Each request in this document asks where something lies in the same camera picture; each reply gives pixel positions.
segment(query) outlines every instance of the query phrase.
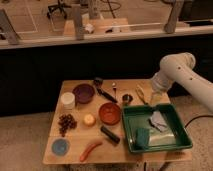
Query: orange bowl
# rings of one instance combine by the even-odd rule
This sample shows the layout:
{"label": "orange bowl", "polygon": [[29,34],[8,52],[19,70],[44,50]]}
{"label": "orange bowl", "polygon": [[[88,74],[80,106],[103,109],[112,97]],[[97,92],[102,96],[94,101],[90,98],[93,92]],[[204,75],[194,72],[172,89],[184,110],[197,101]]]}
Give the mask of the orange bowl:
{"label": "orange bowl", "polygon": [[121,109],[115,103],[105,103],[99,109],[101,121],[107,125],[115,125],[121,119]]}

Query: red bowl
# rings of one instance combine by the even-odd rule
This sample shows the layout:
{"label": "red bowl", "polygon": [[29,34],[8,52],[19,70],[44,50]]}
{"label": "red bowl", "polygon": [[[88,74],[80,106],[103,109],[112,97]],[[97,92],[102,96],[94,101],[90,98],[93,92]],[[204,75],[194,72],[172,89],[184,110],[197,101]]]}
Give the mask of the red bowl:
{"label": "red bowl", "polygon": [[121,109],[115,103],[105,103],[99,109],[101,121],[108,125],[115,125],[121,119]]}
{"label": "red bowl", "polygon": [[72,92],[75,95],[76,103],[81,104],[89,103],[95,94],[93,86],[89,84],[79,84]]}

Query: floor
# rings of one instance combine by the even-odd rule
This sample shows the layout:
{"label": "floor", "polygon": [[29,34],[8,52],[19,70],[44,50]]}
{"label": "floor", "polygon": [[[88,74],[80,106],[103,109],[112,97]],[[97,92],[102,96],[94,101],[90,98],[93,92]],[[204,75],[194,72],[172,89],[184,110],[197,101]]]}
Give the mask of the floor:
{"label": "floor", "polygon": [[[65,0],[71,4],[75,0]],[[116,18],[127,18],[131,30],[162,27],[167,22],[171,5],[161,0],[111,0],[121,4],[115,10]],[[56,0],[9,0],[0,2],[0,9],[5,9],[15,31],[22,39],[48,38],[63,34],[65,19],[59,10],[54,12],[51,19],[47,18],[48,5],[56,4]],[[98,7],[103,18],[112,18],[109,7],[98,0]],[[68,19],[71,19],[71,9],[66,9]]]}
{"label": "floor", "polygon": [[[182,122],[199,115],[212,114],[191,96],[171,98]],[[2,171],[65,171],[65,166],[43,165],[42,159],[53,112],[0,118],[0,170]],[[213,119],[195,120],[187,131],[193,141],[192,160],[173,162],[167,171],[212,171]],[[150,163],[147,171],[157,171],[162,164]],[[142,171],[143,163],[73,165],[72,171]]]}

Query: black handle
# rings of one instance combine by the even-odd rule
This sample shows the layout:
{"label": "black handle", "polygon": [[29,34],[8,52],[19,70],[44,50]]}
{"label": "black handle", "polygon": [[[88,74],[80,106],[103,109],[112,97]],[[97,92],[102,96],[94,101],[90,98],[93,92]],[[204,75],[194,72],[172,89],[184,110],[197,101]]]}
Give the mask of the black handle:
{"label": "black handle", "polygon": [[113,103],[117,103],[118,101],[112,97],[109,93],[105,92],[105,91],[102,91],[102,95],[104,97],[106,97],[108,100],[112,101]]}
{"label": "black handle", "polygon": [[101,132],[105,133],[115,143],[118,144],[120,142],[120,138],[112,133],[110,130],[108,130],[105,126],[101,126]]}

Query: wall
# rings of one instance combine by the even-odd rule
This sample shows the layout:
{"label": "wall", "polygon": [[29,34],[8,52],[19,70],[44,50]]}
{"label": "wall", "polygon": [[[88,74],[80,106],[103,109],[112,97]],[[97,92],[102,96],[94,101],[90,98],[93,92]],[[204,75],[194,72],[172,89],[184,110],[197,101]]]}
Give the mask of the wall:
{"label": "wall", "polygon": [[[195,71],[213,81],[213,35],[0,51],[0,115],[51,111],[63,80],[150,78],[160,59],[191,52]],[[186,93],[174,85],[170,95]]]}

